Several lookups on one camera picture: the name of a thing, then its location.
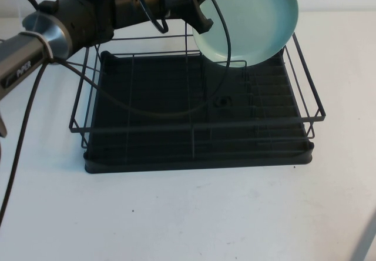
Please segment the black cable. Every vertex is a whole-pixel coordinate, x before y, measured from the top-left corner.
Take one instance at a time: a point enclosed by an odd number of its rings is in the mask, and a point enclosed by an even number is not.
[[[15,152],[15,155],[14,155],[14,160],[13,160],[13,165],[12,165],[12,169],[11,169],[11,174],[10,174],[9,180],[8,180],[8,186],[6,187],[4,199],[3,199],[2,205],[1,205],[1,210],[0,210],[0,227],[1,227],[1,223],[2,223],[3,218],[4,218],[4,214],[5,214],[5,211],[6,211],[6,206],[8,205],[9,197],[11,195],[14,178],[16,176],[19,155],[21,154],[22,143],[24,142],[26,127],[28,125],[28,120],[29,120],[29,116],[30,116],[31,107],[33,105],[33,101],[34,101],[34,97],[35,97],[35,94],[36,94],[36,90],[38,89],[39,82],[41,81],[42,75],[43,75],[43,73],[44,73],[44,71],[45,71],[45,69],[47,67],[47,64],[48,63],[44,63],[42,65],[41,69],[38,72],[38,75],[36,76],[36,79],[35,79],[35,82],[34,82],[34,86],[33,86],[32,90],[31,90],[31,93],[30,93],[28,106],[26,107],[26,110],[25,110],[25,116],[23,117],[21,131],[19,133],[19,138],[18,138],[16,152]]]
[[[74,65],[74,66],[80,66],[80,67],[84,67],[84,64],[80,64],[80,63],[76,63],[76,62],[71,62],[71,61],[67,61],[66,63],[70,64],[70,65]],[[98,69],[94,69],[93,67],[89,67],[89,66],[85,66],[87,69],[90,69],[91,71],[95,71],[95,72],[99,72],[100,73],[100,70]]]
[[[81,78],[83,78],[87,83],[92,85],[99,93],[101,93],[104,97],[109,99],[111,102],[113,102],[115,105],[121,107],[122,109],[126,109],[128,111],[131,111],[135,114],[138,115],[143,115],[147,117],[152,117],[152,118],[160,118],[160,119],[166,119],[166,118],[177,118],[177,117],[182,117],[189,115],[195,111],[198,111],[199,109],[205,107],[209,102],[213,101],[214,98],[216,97],[216,94],[218,93],[219,89],[222,87],[223,82],[226,80],[228,74],[229,74],[229,67],[230,67],[230,62],[231,62],[231,40],[230,40],[230,34],[229,30],[227,29],[226,21],[223,18],[222,12],[217,4],[216,0],[211,0],[223,25],[224,33],[226,34],[226,39],[227,39],[227,62],[226,62],[226,69],[224,71],[223,77],[218,84],[218,87],[216,90],[213,92],[213,94],[208,98],[207,101],[203,102],[202,104],[198,105],[197,107],[190,109],[188,111],[183,111],[183,112],[176,112],[176,113],[156,113],[156,112],[151,112],[151,111],[142,111],[136,108],[132,108],[127,104],[124,104],[123,102],[117,100],[116,98],[112,97],[110,94],[107,92],[103,91],[100,87],[97,86],[94,82],[92,82],[89,78],[87,78],[83,73],[78,71],[76,68],[72,67],[69,65],[68,62],[62,60],[62,59],[56,59],[55,62],[67,67],[77,75],[79,75]]]

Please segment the black wire dish rack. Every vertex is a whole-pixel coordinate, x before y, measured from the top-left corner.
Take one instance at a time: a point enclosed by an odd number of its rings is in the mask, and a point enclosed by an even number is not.
[[[123,48],[133,48],[131,42],[138,42],[144,49],[157,45],[153,52],[111,54],[96,46],[94,68],[88,67],[88,48],[82,72],[133,108],[157,113],[191,110],[217,89],[225,67],[206,59],[195,48],[190,28],[178,25],[182,27],[178,35],[117,38],[111,42],[123,43]],[[158,51],[166,45],[183,48]],[[230,68],[213,101],[198,111],[171,119],[121,109],[81,79],[69,128],[82,135],[86,171],[311,162],[313,123],[323,121],[325,111],[295,34],[288,48],[285,46],[261,64],[236,62],[244,66]]]

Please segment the wire rack rail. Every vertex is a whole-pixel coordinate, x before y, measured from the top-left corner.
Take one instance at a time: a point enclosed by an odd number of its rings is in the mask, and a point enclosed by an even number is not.
[[[190,110],[208,100],[224,74],[224,66],[190,48],[191,38],[185,25],[182,35],[113,39],[123,43],[184,39],[184,48],[111,54],[96,46],[93,68],[88,67],[88,48],[82,72],[133,108],[157,113]],[[214,100],[180,118],[156,119],[126,111],[92,87],[83,90],[81,79],[69,129],[82,135],[86,170],[309,163],[313,124],[326,114],[295,34],[290,43],[258,65],[235,61],[238,66],[230,68]],[[85,112],[78,112],[80,99],[87,103]]]

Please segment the label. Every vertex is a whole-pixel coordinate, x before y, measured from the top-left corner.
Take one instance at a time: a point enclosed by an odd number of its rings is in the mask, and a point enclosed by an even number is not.
[[[17,82],[17,80],[25,74],[31,73],[31,68],[38,64],[41,60],[43,60],[43,53],[39,53],[30,60],[26,61],[20,68],[10,73],[7,77],[1,80],[2,87],[6,89]]]

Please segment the drip tray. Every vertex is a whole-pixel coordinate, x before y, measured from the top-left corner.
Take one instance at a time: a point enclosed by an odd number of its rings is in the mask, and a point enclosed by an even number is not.
[[[271,59],[230,68],[201,54],[115,57],[101,54],[98,85],[139,110],[129,112],[96,93],[87,151],[89,173],[232,168],[309,163],[313,143],[284,66],[283,51]]]

